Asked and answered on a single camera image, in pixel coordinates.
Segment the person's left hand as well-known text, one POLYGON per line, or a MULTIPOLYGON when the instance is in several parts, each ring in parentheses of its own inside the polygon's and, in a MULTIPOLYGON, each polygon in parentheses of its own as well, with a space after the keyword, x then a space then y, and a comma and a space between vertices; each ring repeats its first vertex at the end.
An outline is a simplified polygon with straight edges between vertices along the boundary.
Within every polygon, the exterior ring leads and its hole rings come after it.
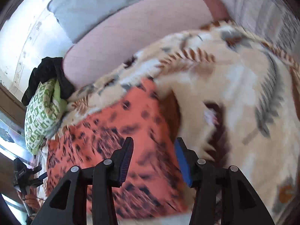
POLYGON ((39 199, 32 193, 26 194, 23 198, 23 201, 35 211, 38 211, 41 207, 39 199))

